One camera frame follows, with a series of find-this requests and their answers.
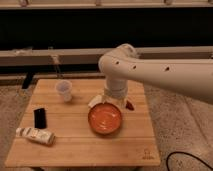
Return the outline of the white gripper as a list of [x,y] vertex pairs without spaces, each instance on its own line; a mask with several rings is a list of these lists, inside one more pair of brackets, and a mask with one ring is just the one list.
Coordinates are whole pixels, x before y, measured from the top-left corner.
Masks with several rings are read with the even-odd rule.
[[[121,90],[109,90],[108,88],[104,89],[104,95],[107,98],[112,98],[112,99],[115,99],[115,100],[118,100],[118,101],[123,101],[127,96],[127,92],[128,92],[127,88],[121,89]],[[134,111],[134,106],[128,100],[126,101],[125,108],[129,109],[131,111]]]

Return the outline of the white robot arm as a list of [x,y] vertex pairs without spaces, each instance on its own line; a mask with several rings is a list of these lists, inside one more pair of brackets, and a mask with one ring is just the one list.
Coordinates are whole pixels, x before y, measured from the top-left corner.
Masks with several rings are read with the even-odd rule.
[[128,80],[143,82],[213,105],[213,59],[140,59],[130,44],[103,54],[98,67],[105,75],[104,94],[124,99]]

